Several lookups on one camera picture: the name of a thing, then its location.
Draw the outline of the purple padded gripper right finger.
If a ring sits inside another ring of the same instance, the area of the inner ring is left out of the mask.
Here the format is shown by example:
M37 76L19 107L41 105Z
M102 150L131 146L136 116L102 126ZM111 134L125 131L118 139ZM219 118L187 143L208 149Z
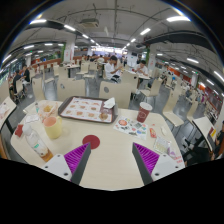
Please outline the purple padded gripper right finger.
M132 153L145 185L164 178L181 169L181 166L169 155L157 154L137 143L133 144Z

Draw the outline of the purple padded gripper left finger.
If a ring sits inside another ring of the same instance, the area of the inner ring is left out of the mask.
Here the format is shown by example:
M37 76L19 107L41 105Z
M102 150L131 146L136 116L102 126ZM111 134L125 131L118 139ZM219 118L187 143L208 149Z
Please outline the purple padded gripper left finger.
M87 143L65 155L56 154L42 169L79 185L90 153L91 147Z

